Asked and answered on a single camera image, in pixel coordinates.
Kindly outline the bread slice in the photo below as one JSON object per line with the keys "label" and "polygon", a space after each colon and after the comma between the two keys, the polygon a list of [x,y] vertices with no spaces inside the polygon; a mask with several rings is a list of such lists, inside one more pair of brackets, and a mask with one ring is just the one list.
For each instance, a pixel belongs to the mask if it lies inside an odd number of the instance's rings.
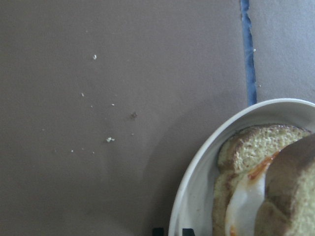
{"label": "bread slice", "polygon": [[214,185],[214,236],[225,235],[226,209],[241,178],[266,157],[311,133],[288,124],[264,124],[242,129],[224,142],[218,157],[220,175]]}
{"label": "bread slice", "polygon": [[256,236],[315,234],[315,136],[280,151],[266,174],[265,200],[255,220]]}

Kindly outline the fried egg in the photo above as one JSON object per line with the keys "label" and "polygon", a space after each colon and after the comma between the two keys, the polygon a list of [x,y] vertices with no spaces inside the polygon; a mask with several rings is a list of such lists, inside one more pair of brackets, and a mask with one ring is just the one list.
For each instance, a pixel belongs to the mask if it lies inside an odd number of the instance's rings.
{"label": "fried egg", "polygon": [[278,154],[266,156],[238,182],[225,213],[226,236],[254,235],[256,214],[265,197],[266,172]]}

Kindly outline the white round plate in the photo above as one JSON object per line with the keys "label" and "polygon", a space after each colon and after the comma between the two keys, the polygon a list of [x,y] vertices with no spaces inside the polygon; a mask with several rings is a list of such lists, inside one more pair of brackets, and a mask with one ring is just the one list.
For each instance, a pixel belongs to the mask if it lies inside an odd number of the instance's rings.
{"label": "white round plate", "polygon": [[214,183],[219,175],[218,152],[238,130],[260,124],[290,124],[315,130],[312,102],[279,98],[254,104],[223,123],[201,146],[189,164],[173,204],[168,235],[212,235]]}

